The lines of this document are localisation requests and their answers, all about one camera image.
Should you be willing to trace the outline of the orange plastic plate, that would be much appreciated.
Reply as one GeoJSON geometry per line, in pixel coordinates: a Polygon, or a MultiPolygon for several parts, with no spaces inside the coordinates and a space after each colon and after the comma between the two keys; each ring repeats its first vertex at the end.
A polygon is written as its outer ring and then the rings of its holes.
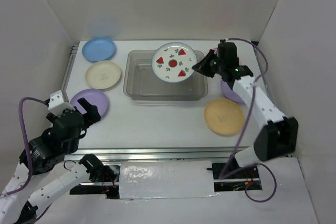
{"type": "Polygon", "coordinates": [[[220,135],[234,135],[244,125],[244,113],[241,107],[229,99],[215,99],[204,109],[206,125],[220,135]]]}

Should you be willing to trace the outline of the white watermelon pattern plate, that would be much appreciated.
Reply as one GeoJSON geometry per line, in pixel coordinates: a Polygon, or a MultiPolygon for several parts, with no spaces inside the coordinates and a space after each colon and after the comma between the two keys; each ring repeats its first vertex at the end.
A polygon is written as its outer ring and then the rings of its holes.
{"type": "Polygon", "coordinates": [[[195,64],[195,51],[181,42],[170,42],[161,46],[154,53],[151,62],[154,74],[168,83],[178,83],[190,78],[195,64]]]}

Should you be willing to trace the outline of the clear plastic bin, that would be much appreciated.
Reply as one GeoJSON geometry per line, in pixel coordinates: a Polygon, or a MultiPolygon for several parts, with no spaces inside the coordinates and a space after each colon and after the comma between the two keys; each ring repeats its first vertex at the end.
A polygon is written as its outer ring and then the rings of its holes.
{"type": "Polygon", "coordinates": [[[151,66],[154,50],[133,50],[128,54],[123,92],[138,101],[198,101],[208,94],[205,76],[194,73],[179,83],[159,79],[151,66]]]}

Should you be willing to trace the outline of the white front cover panel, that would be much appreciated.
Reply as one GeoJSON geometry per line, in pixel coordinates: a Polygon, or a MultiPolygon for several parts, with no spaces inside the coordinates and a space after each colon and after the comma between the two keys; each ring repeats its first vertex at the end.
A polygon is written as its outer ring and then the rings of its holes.
{"type": "Polygon", "coordinates": [[[210,161],[122,163],[121,199],[206,198],[215,194],[210,161]]]}

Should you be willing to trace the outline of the blue plastic plate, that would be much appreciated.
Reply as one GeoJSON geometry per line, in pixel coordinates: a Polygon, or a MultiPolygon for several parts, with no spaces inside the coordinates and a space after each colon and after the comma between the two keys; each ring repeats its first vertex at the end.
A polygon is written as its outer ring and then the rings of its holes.
{"type": "Polygon", "coordinates": [[[107,37],[97,37],[87,41],[82,48],[82,55],[91,62],[110,59],[116,50],[113,40],[107,37]]]}

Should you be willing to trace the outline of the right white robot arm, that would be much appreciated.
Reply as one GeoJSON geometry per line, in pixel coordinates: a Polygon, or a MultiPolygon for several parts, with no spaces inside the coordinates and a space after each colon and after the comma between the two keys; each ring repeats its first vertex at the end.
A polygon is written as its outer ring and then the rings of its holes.
{"type": "Polygon", "coordinates": [[[254,76],[248,66],[239,63],[234,41],[235,38],[221,40],[217,49],[210,50],[192,69],[206,77],[219,75],[249,107],[247,118],[254,118],[260,128],[253,145],[242,151],[234,149],[226,164],[229,173],[239,178],[249,165],[293,153],[299,123],[281,112],[263,92],[258,85],[263,74],[254,76]]]}

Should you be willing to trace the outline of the purple plastic plate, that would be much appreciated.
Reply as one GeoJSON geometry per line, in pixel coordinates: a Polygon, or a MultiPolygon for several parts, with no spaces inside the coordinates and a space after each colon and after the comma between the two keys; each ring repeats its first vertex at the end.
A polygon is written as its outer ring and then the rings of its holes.
{"type": "Polygon", "coordinates": [[[85,114],[87,111],[78,102],[80,98],[85,98],[91,105],[95,105],[99,115],[104,117],[109,107],[109,100],[101,90],[85,89],[72,97],[70,104],[76,107],[81,114],[85,114]]]}
{"type": "Polygon", "coordinates": [[[237,93],[235,93],[226,82],[221,81],[220,87],[224,97],[238,104],[244,103],[241,97],[237,93]]]}

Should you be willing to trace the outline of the cream plastic plate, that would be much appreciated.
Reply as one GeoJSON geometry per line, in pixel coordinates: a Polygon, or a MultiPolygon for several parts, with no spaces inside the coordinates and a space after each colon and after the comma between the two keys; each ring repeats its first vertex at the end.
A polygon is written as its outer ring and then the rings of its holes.
{"type": "Polygon", "coordinates": [[[112,61],[99,61],[90,66],[85,74],[87,85],[104,90],[113,87],[121,77],[121,68],[112,61]]]}

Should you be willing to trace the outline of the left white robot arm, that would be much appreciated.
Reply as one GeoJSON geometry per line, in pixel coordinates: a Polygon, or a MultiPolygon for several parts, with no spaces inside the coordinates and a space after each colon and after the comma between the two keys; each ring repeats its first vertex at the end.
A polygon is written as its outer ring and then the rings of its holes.
{"type": "Polygon", "coordinates": [[[87,129],[100,121],[95,105],[79,99],[85,109],[80,113],[59,94],[43,102],[48,106],[47,119],[52,126],[41,136],[29,141],[23,119],[23,104],[19,102],[19,120],[24,139],[24,150],[19,157],[16,170],[1,193],[1,223],[35,223],[51,204],[80,183],[96,182],[103,177],[113,178],[113,171],[94,154],[86,154],[65,174],[46,186],[38,188],[42,180],[54,167],[64,162],[67,154],[78,149],[79,140],[87,129]]]}

